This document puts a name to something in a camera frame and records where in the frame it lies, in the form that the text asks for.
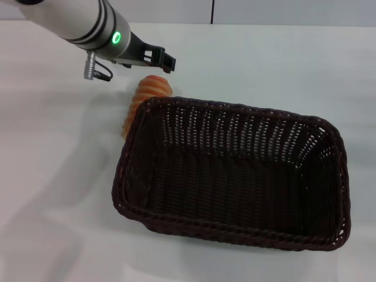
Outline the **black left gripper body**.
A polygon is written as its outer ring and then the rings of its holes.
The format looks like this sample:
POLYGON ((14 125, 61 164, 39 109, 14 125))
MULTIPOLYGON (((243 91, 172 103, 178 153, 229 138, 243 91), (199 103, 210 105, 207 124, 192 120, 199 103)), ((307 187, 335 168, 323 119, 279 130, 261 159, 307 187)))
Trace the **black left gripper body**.
POLYGON ((112 63, 123 65, 126 68, 149 66, 144 58, 145 43, 133 32, 130 32, 129 36, 126 37, 124 32, 115 31, 111 38, 111 45, 115 49, 121 48, 121 53, 111 60, 112 63))

